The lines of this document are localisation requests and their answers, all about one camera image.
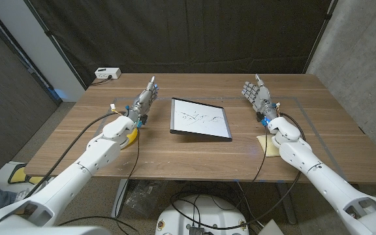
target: wooden table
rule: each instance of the wooden table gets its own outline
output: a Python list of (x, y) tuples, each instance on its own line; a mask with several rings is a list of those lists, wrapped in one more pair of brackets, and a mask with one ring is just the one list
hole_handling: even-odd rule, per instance
[[(124, 110), (131, 105), (153, 74), (122, 74), (102, 86), (90, 87), (29, 162), (25, 171), (41, 176), (49, 171), (76, 135), (106, 114), (110, 103)], [(249, 181), (263, 158), (256, 136), (264, 127), (240, 91), (254, 74), (154, 74), (160, 87), (147, 125), (141, 128), (140, 158), (133, 179)], [(376, 183), (376, 146), (311, 74), (262, 74), (272, 100), (303, 128), (313, 152), (351, 183)], [(179, 97), (225, 108), (232, 142), (204, 142), (193, 136), (170, 134), (170, 98)], [(88, 141), (112, 116), (92, 126), (54, 171), (59, 174), (85, 150)], [(137, 154), (137, 144), (96, 176), (126, 178)], [(268, 157), (257, 181), (291, 182), (297, 170), (280, 157)]]

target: concrete wall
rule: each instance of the concrete wall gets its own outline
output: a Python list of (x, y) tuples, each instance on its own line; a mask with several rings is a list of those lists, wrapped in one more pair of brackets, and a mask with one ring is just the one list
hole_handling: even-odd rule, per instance
[(376, 1), (339, 1), (307, 73), (376, 144)]
[(63, 101), (78, 101), (85, 90), (23, 0), (0, 0), (0, 19)]

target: electrical outlet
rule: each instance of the electrical outlet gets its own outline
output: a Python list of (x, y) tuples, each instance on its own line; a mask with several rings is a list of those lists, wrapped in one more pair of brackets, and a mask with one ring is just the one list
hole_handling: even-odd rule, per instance
[(120, 68), (98, 68), (95, 71), (95, 76), (98, 79), (107, 79), (110, 75), (112, 79), (118, 79), (121, 75)]

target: cable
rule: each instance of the cable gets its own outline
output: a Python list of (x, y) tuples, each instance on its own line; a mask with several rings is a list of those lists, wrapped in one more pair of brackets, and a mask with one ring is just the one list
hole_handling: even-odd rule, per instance
[(200, 197), (200, 195), (196, 196), (195, 200), (194, 200), (194, 211), (193, 211), (193, 219), (195, 218), (195, 208), (196, 210), (198, 211), (198, 222), (201, 222), (201, 216), (200, 216), (200, 210), (197, 208), (197, 206), (195, 206), (195, 202), (196, 200)]
[(246, 198), (246, 195), (249, 193), (249, 191), (251, 190), (252, 188), (252, 183), (255, 182), (255, 180), (258, 178), (258, 175), (259, 175), (259, 172), (260, 170), (262, 170), (262, 166), (264, 165), (264, 162), (265, 162), (265, 158), (266, 158), (266, 150), (268, 149), (268, 128), (265, 127), (265, 152), (264, 152), (264, 158), (262, 160), (262, 163), (260, 164), (260, 167), (259, 167), (259, 170), (258, 172), (256, 173), (256, 176), (253, 178), (251, 184), (249, 185), (249, 187), (247, 188), (247, 191), (246, 193), (244, 194), (245, 196), (239, 201), (239, 203), (235, 206), (235, 208), (237, 208), (243, 201), (244, 198)]
[(111, 80), (112, 76), (108, 76), (107, 79), (104, 79), (102, 80), (101, 82), (95, 82), (94, 84), (91, 84), (91, 86), (98, 86), (98, 85), (103, 85), (104, 83), (106, 83), (107, 81)]
[(114, 210), (114, 211), (115, 211), (115, 214), (116, 214), (116, 218), (118, 218), (118, 216), (117, 216), (118, 201), (120, 200), (120, 198), (121, 198), (121, 196), (122, 196), (122, 194), (123, 194), (123, 192), (124, 192), (124, 189), (125, 189), (125, 187), (127, 186), (127, 182), (129, 181), (131, 175), (132, 175), (133, 172), (134, 172), (134, 169), (136, 168), (139, 153), (140, 153), (140, 128), (137, 128), (137, 158), (136, 158), (136, 162), (134, 163), (133, 169), (131, 169), (131, 171), (130, 171), (129, 177), (127, 177), (127, 180), (126, 180), (125, 183), (124, 183), (124, 187), (123, 187), (123, 189), (121, 190), (120, 195), (118, 196), (118, 200), (117, 200), (116, 208), (115, 208), (115, 210)]
[[(294, 124), (296, 124), (296, 126), (297, 126), (297, 128), (300, 130), (300, 132), (301, 132), (301, 134), (302, 134), (302, 138), (303, 138), (303, 140), (306, 140), (306, 137), (304, 136), (304, 132), (303, 132), (303, 130), (302, 130), (302, 128), (301, 128), (301, 126), (292, 118), (292, 117), (290, 117), (290, 116), (287, 116), (286, 114), (284, 114), (284, 113), (281, 113), (281, 115), (282, 116), (286, 116), (287, 118), (289, 118), (289, 119), (291, 119), (291, 121), (293, 121), (294, 122)], [(268, 136), (267, 136), (267, 130), (266, 130), (266, 145), (265, 145), (265, 155), (266, 155), (266, 148), (268, 147)], [(266, 215), (268, 215), (271, 211), (273, 211), (275, 208), (277, 208), (277, 206), (285, 199), (285, 197), (287, 197), (288, 195), (289, 195), (289, 193), (291, 192), (291, 190), (292, 190), (292, 188), (297, 184), (297, 182), (298, 182), (298, 180), (300, 179), (300, 176), (301, 176), (301, 172), (300, 171), (298, 171), (298, 173), (297, 173), (297, 176), (295, 177), (295, 179), (294, 179), (294, 181), (292, 182), (292, 185), (291, 185), (291, 187), (288, 189), (288, 191), (278, 200), (278, 202), (277, 203), (275, 203), (275, 205), (274, 206), (272, 206), (268, 211), (266, 211), (265, 213), (263, 213), (261, 216), (259, 216), (259, 217), (257, 217), (257, 218), (255, 218), (255, 219), (253, 219), (253, 220), (250, 220), (250, 221), (248, 221), (248, 222), (246, 222), (246, 223), (244, 223), (244, 224), (241, 224), (241, 225), (237, 225), (237, 226), (232, 226), (232, 227), (223, 227), (223, 228), (215, 228), (215, 227), (212, 227), (212, 226), (209, 226), (209, 225), (205, 225), (205, 224), (203, 224), (203, 223), (200, 223), (200, 222), (198, 222), (198, 221), (195, 221), (194, 219), (191, 219), (190, 217), (188, 217), (188, 216), (186, 216), (184, 213), (182, 213), (182, 211), (179, 211), (179, 209), (177, 209), (177, 207), (175, 206), (175, 204), (174, 204), (174, 201), (172, 201), (172, 199), (173, 199), (173, 197), (176, 195), (176, 194), (174, 194), (174, 195), (172, 195), (171, 197), (170, 197), (170, 203), (171, 203), (171, 205), (172, 205), (172, 207), (178, 212), (178, 213), (180, 213), (181, 215), (183, 215), (185, 218), (187, 218), (187, 219), (189, 219), (190, 221), (192, 221), (192, 222), (194, 222), (194, 223), (197, 223), (198, 225), (202, 225), (202, 226), (204, 226), (204, 227), (206, 227), (206, 228), (212, 228), (212, 229), (215, 229), (215, 230), (230, 230), (230, 229), (235, 229), (235, 228), (240, 228), (240, 227), (244, 227), (244, 226), (246, 226), (246, 225), (249, 225), (249, 224), (251, 224), (251, 223), (254, 223), (254, 222), (257, 222), (258, 220), (260, 220), (260, 219), (262, 219), (264, 216), (266, 216)]]
[(138, 231), (137, 229), (133, 228), (131, 225), (128, 225), (127, 223), (124, 223), (123, 221), (120, 221), (120, 220), (118, 220), (118, 219), (116, 219), (116, 218), (112, 218), (112, 217), (108, 217), (108, 216), (98, 216), (98, 215), (94, 215), (94, 216), (86, 216), (86, 217), (80, 217), (80, 218), (76, 218), (76, 219), (71, 219), (70, 221), (66, 221), (66, 222), (64, 222), (64, 223), (61, 223), (59, 226), (67, 225), (67, 224), (69, 224), (69, 223), (71, 223), (71, 222), (75, 222), (75, 221), (82, 220), (82, 219), (111, 219), (111, 220), (114, 220), (114, 221), (117, 222), (117, 223), (121, 223), (121, 224), (123, 224), (123, 225), (129, 227), (131, 230), (134, 230), (134, 231), (136, 231), (138, 234), (140, 234), (139, 231)]
[(303, 129), (301, 129), (300, 125), (294, 120), (294, 118), (292, 118), (290, 115), (285, 114), (285, 113), (279, 113), (279, 114), (281, 116), (285, 116), (285, 117), (289, 118), (295, 124), (295, 126), (297, 126), (298, 130), (300, 130), (302, 139), (306, 140), (306, 136), (304, 135)]
[[(251, 210), (251, 208), (250, 208), (250, 206), (249, 206), (249, 201), (247, 200), (246, 194), (245, 194), (245, 192), (243, 191), (242, 186), (240, 185), (240, 183), (239, 183), (238, 181), (237, 181), (237, 184), (238, 184), (238, 186), (239, 186), (239, 188), (240, 188), (240, 191), (243, 193), (243, 196), (245, 197), (246, 206), (247, 206), (247, 209), (249, 210), (249, 213), (252, 215), (252, 218), (256, 219), (256, 217), (253, 215), (252, 210)], [(256, 222), (257, 222), (262, 228), (265, 227), (260, 221), (256, 221)]]
[(118, 226), (118, 228), (125, 234), (125, 235), (130, 235), (130, 234), (128, 234), (126, 231), (124, 231), (124, 229), (120, 226), (120, 224), (118, 223), (118, 221), (116, 221), (116, 223), (117, 223), (117, 226)]
[(69, 147), (63, 152), (62, 156), (60, 156), (60, 158), (56, 161), (56, 163), (52, 166), (52, 168), (46, 173), (46, 175), (43, 176), (43, 178), (40, 180), (40, 182), (38, 182), (36, 184), (36, 186), (34, 186), (34, 188), (27, 194), (27, 196), (25, 196), (25, 198), (30, 197), (40, 187), (40, 185), (42, 185), (43, 182), (45, 182), (50, 177), (50, 174), (55, 170), (55, 168), (59, 165), (59, 163), (63, 160), (63, 158), (69, 152), (69, 150), (71, 150), (71, 148), (76, 143), (76, 141), (78, 141), (78, 139), (85, 133), (86, 130), (88, 130), (88, 128), (90, 128), (97, 121), (99, 121), (101, 119), (104, 119), (104, 118), (106, 118), (108, 116), (115, 115), (115, 114), (117, 114), (117, 113), (113, 112), (113, 113), (105, 114), (105, 115), (103, 115), (101, 117), (98, 117), (97, 119), (93, 120), (90, 124), (88, 124), (81, 131), (81, 133), (79, 133), (79, 135), (72, 141), (72, 143), (69, 144)]
[(193, 221), (193, 226), (194, 226), (194, 221), (198, 224), (198, 227), (200, 228), (200, 225), (201, 225), (201, 218), (200, 218), (200, 210), (198, 209), (198, 207), (195, 205), (195, 201), (194, 203), (188, 201), (188, 200), (185, 200), (185, 199), (180, 199), (181, 201), (184, 201), (184, 202), (188, 202), (188, 203), (191, 203), (193, 206), (194, 206), (194, 211), (195, 209), (198, 211), (198, 222), (196, 222), (194, 219), (192, 219)]
[(256, 221), (258, 221), (259, 219), (262, 219), (265, 215), (268, 215), (272, 210), (274, 210), (284, 199), (285, 199), (285, 197), (286, 196), (288, 196), (288, 194), (291, 192), (291, 189), (296, 185), (296, 183), (297, 183), (297, 181), (298, 181), (298, 179), (300, 179), (300, 176), (301, 176), (301, 172), (298, 172), (298, 174), (297, 174), (297, 176), (296, 176), (296, 178), (295, 178), (295, 180), (293, 181), (293, 183), (292, 183), (292, 185), (291, 185), (291, 187), (288, 189), (288, 191), (284, 194), (284, 196), (282, 196), (279, 200), (278, 200), (278, 202), (277, 203), (275, 203), (275, 205), (274, 206), (272, 206), (267, 212), (265, 212), (265, 213), (263, 213), (261, 216), (259, 216), (259, 217), (257, 217), (256, 219), (253, 219), (253, 220), (251, 220), (251, 221), (248, 221), (248, 222), (246, 222), (246, 223), (243, 223), (243, 224), (241, 224), (241, 225), (237, 225), (237, 226), (233, 226), (233, 227), (223, 227), (223, 228), (215, 228), (215, 227), (213, 227), (213, 226), (209, 226), (209, 225), (205, 225), (205, 224), (203, 224), (203, 223), (200, 223), (200, 222), (198, 222), (198, 221), (195, 221), (194, 219), (191, 219), (189, 216), (187, 216), (187, 215), (185, 215), (184, 213), (182, 213), (182, 211), (180, 211), (179, 209), (177, 209), (177, 207), (175, 206), (175, 202), (172, 200), (172, 198), (174, 197), (174, 195), (172, 195), (171, 197), (170, 197), (170, 204), (172, 205), (172, 207), (178, 212), (178, 213), (180, 213), (182, 216), (184, 216), (185, 218), (187, 218), (187, 219), (189, 219), (190, 221), (192, 221), (192, 222), (194, 222), (194, 223), (197, 223), (197, 224), (199, 224), (199, 225), (202, 225), (202, 226), (204, 226), (204, 227), (206, 227), (206, 228), (212, 228), (212, 229), (215, 229), (215, 230), (230, 230), (230, 229), (235, 229), (235, 228), (240, 228), (240, 227), (244, 227), (244, 226), (246, 226), (246, 225), (249, 225), (249, 224), (251, 224), (251, 223), (254, 223), (254, 222), (256, 222)]

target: yellow object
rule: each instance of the yellow object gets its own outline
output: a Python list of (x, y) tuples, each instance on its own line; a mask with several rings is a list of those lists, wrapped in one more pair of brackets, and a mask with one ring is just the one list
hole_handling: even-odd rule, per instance
[(43, 177), (31, 177), (29, 182), (32, 183), (32, 184), (37, 184), (42, 179), (43, 179)]
[[(268, 134), (268, 146), (266, 146), (266, 156), (267, 157), (280, 157), (279, 148), (275, 147), (272, 143), (273, 134)], [(263, 151), (265, 152), (265, 135), (256, 136), (259, 141), (260, 146), (262, 147)]]
[(14, 167), (14, 170), (11, 172), (10, 177), (8, 178), (9, 184), (15, 184), (15, 183), (32, 183), (37, 184), (42, 180), (43, 177), (31, 177), (24, 173), (24, 168), (26, 164), (17, 164)]
[(11, 178), (9, 179), (9, 183), (23, 183), (26, 182), (25, 177), (27, 175), (24, 173), (24, 167), (16, 169)]
[(137, 128), (134, 128), (133, 132), (131, 134), (127, 135), (127, 138), (129, 138), (129, 144), (130, 145), (137, 137)]

